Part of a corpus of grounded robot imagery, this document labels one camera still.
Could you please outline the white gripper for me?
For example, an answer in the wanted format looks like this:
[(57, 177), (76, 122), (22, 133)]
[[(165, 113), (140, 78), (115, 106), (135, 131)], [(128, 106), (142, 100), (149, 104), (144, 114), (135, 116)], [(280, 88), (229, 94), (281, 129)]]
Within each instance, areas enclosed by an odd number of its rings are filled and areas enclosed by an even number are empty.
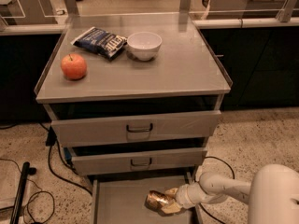
[(185, 184), (179, 188), (171, 188), (165, 195), (171, 198), (176, 197), (177, 202), (164, 205), (161, 211), (166, 215), (177, 214), (184, 209), (190, 209), (200, 203), (200, 186), (197, 183)]

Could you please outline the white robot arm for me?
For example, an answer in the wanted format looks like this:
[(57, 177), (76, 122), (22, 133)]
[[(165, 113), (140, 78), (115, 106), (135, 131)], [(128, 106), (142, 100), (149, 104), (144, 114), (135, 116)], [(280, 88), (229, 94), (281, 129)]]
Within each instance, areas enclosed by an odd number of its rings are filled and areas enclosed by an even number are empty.
[(299, 224), (299, 174), (279, 164), (265, 165), (250, 183), (205, 172), (173, 194), (174, 199), (162, 208), (166, 214), (199, 203), (220, 203), (230, 196), (249, 206), (248, 224)]

